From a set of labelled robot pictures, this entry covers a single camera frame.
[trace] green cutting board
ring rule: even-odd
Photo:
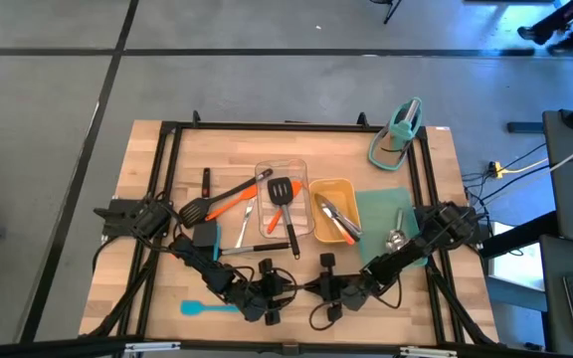
[[[363,233],[359,253],[365,264],[386,253],[386,239],[388,233],[396,229],[398,210],[404,211],[402,231],[406,236],[413,238],[419,234],[410,193],[406,188],[360,191],[355,196]],[[414,263],[419,266],[425,264],[426,259]]]

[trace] wooden table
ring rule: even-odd
[[[160,121],[138,120],[134,123],[123,159],[115,195],[123,199],[140,199],[146,192],[154,156]],[[437,189],[441,201],[466,205],[464,187],[450,130],[446,127],[427,128]],[[202,170],[212,168],[212,195],[224,192],[254,174],[258,162],[270,159],[300,158],[308,167],[308,180],[346,178],[356,191],[411,187],[408,163],[397,172],[383,171],[367,160],[372,133],[258,131],[184,129],[176,166],[172,198],[176,209],[188,200],[200,196]],[[166,148],[171,147],[171,138]],[[424,202],[428,198],[427,181],[423,170],[421,148],[417,151]],[[161,178],[167,163],[163,160]],[[222,248],[233,247],[240,233],[245,204],[222,215]],[[258,230],[258,216],[254,212],[245,235],[245,245],[265,244]],[[362,263],[355,247],[325,245],[311,234],[300,237],[301,259],[295,261],[290,251],[251,253],[221,258],[234,266],[257,267],[257,262],[272,258],[274,266],[287,269],[298,283],[319,276],[322,270],[319,254],[334,252],[338,274],[355,273]],[[135,240],[120,238],[100,255],[80,333],[96,328],[102,318],[123,294],[129,272]],[[494,320],[490,308],[483,273],[476,253],[467,247],[451,251],[457,295],[473,320],[483,332],[496,340]],[[354,344],[413,344],[436,343],[429,304],[426,275],[422,268],[406,268],[402,274],[403,300],[393,310],[375,299],[369,299],[357,312],[344,309],[344,317],[325,331],[314,331],[308,326],[308,315],[321,299],[300,291],[296,300],[281,311],[282,323],[265,326],[261,319],[244,321],[235,313],[209,312],[198,316],[180,313],[183,299],[198,299],[206,304],[221,303],[205,287],[198,272],[186,267],[171,255],[161,255],[155,288],[147,322],[146,336],[164,339],[228,340],[255,342],[308,342]],[[396,301],[393,287],[384,298]],[[135,331],[140,297],[134,301],[128,332]],[[447,339],[453,340],[452,323],[446,301],[441,298],[442,314]],[[325,320],[321,310],[315,322]]]

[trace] orange handle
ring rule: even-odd
[[[333,224],[335,224],[335,228],[337,228],[337,231],[339,231],[339,234],[342,236],[342,238],[344,238],[344,241],[346,241],[348,245],[355,244],[355,240],[353,239],[353,237],[351,237],[350,234],[348,234],[346,229],[344,229],[344,227],[341,226],[336,219],[331,219],[330,221],[332,221]]]
[[[274,229],[276,228],[276,225],[278,224],[278,221],[280,220],[280,216],[283,215],[283,210],[279,209],[278,212],[274,215],[274,218],[271,219],[271,222],[269,223],[269,226],[267,227],[267,234],[270,234],[274,231]]]
[[[220,214],[226,212],[227,209],[230,209],[234,205],[240,203],[241,200],[243,200],[243,198],[237,198],[237,199],[234,199],[234,200],[230,201],[229,203],[223,205],[222,207],[218,208],[215,212],[212,212],[209,215],[207,215],[207,218],[205,218],[205,221],[210,221],[212,219],[216,219]]]

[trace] black spatula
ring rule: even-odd
[[[269,197],[271,198],[271,202],[280,206],[283,210],[290,248],[295,259],[299,260],[299,246],[297,245],[297,236],[295,235],[295,230],[293,229],[293,223],[290,221],[290,214],[288,213],[287,206],[293,200],[293,187],[290,185],[290,179],[287,177],[272,179],[267,182],[267,190],[269,190]]]
[[[246,182],[240,184],[239,186],[227,192],[224,192],[218,196],[215,196],[211,199],[196,198],[190,201],[189,203],[185,204],[184,207],[180,208],[180,211],[178,212],[180,220],[182,220],[185,228],[189,229],[193,227],[194,225],[200,223],[201,220],[205,219],[207,213],[209,213],[209,207],[212,204],[249,188],[250,186],[256,184],[256,182],[265,179],[266,177],[272,175],[273,173],[274,173],[273,169],[267,169],[264,172],[260,173],[257,177],[251,178]]]

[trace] black handle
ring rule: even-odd
[[[210,170],[209,168],[203,169],[203,190],[202,190],[202,197],[209,198],[211,195],[209,187],[211,182]]]
[[[246,182],[240,184],[239,186],[235,187],[234,189],[231,189],[231,190],[229,190],[229,191],[226,191],[226,192],[224,192],[224,193],[222,193],[222,194],[220,194],[220,195],[218,195],[218,196],[216,196],[216,197],[210,199],[210,200],[209,200],[209,203],[210,203],[210,205],[211,205],[211,204],[213,204],[213,203],[215,203],[215,202],[217,202],[217,201],[219,201],[219,200],[223,200],[223,199],[225,199],[225,198],[227,198],[227,197],[229,197],[229,196],[232,196],[232,195],[234,195],[234,194],[236,194],[236,193],[238,193],[238,192],[241,192],[241,191],[243,191],[243,190],[249,188],[250,186],[256,184],[257,179],[261,179],[261,180],[262,180],[262,179],[265,179],[266,177],[272,175],[273,173],[274,173],[274,170],[273,170],[273,169],[267,169],[267,170],[265,170],[264,172],[260,173],[260,174],[258,175],[258,177],[253,177],[253,178],[247,180]]]
[[[255,245],[254,251],[282,250],[282,249],[288,249],[289,247],[290,247],[289,243]]]
[[[290,242],[290,249],[293,251],[293,256],[296,260],[299,260],[299,246],[297,245],[297,236],[295,235],[293,224],[286,225],[286,230],[288,231],[288,241]]]

